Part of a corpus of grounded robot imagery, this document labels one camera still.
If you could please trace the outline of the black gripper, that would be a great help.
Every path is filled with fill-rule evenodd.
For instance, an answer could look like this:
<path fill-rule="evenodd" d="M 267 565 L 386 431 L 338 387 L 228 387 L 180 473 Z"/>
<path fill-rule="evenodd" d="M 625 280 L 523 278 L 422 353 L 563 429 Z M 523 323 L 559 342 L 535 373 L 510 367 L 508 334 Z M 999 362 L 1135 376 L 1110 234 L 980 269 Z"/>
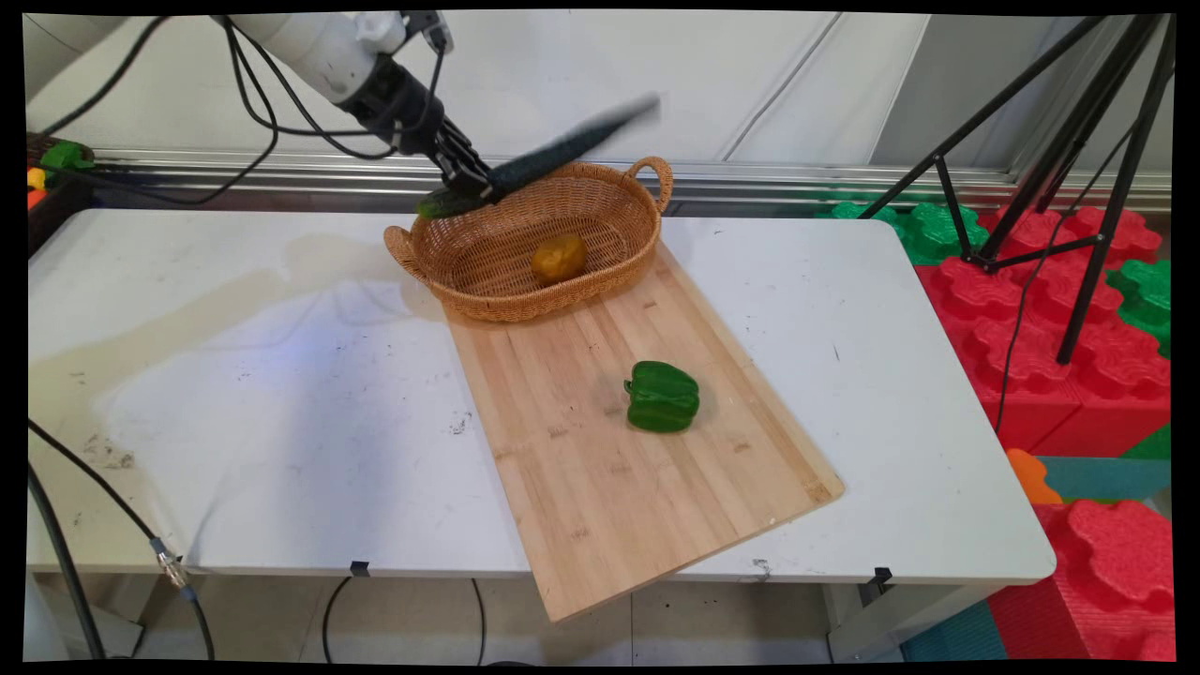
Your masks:
<path fill-rule="evenodd" d="M 341 110 L 404 157 L 434 159 L 444 187 L 456 197 L 484 201 L 491 189 L 491 167 L 461 129 L 454 127 L 454 150 L 439 150 L 446 121 L 442 98 L 391 56 L 377 56 L 364 85 L 341 102 Z"/>

